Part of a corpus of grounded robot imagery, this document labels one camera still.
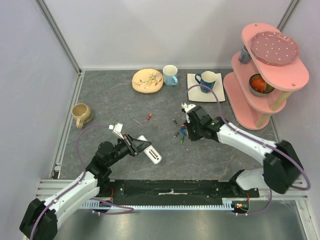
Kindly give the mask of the white remote control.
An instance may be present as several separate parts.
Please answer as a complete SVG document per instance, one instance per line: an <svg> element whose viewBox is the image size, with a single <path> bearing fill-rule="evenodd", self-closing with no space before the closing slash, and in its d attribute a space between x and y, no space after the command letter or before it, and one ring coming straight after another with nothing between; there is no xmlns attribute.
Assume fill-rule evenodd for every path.
<svg viewBox="0 0 320 240"><path fill-rule="evenodd" d="M148 147L143 153L156 165L162 160L162 156L158 153L153 145Z"/></svg>

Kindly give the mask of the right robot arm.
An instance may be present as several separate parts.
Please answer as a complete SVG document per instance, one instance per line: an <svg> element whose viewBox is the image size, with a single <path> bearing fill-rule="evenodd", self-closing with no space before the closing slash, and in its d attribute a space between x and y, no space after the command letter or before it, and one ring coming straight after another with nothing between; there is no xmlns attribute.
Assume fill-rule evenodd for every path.
<svg viewBox="0 0 320 240"><path fill-rule="evenodd" d="M237 128L221 117L211 118L200 106L182 103L186 114L189 139L213 140L231 146L261 164L255 170L240 170L229 184L229 191L235 197L242 196L254 188L270 188L284 194L302 174L303 166L293 146L283 140L280 143L259 138Z"/></svg>

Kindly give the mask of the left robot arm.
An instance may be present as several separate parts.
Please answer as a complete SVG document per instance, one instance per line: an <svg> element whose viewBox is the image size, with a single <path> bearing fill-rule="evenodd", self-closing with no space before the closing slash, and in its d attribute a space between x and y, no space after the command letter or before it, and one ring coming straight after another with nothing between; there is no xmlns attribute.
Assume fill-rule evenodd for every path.
<svg viewBox="0 0 320 240"><path fill-rule="evenodd" d="M45 200L35 198L29 203L19 230L30 240L54 239L62 224L84 203L109 193L111 166L127 155L135 157L141 152L149 158L156 153L144 136L135 139L125 134L117 144L102 142L84 172L72 183Z"/></svg>

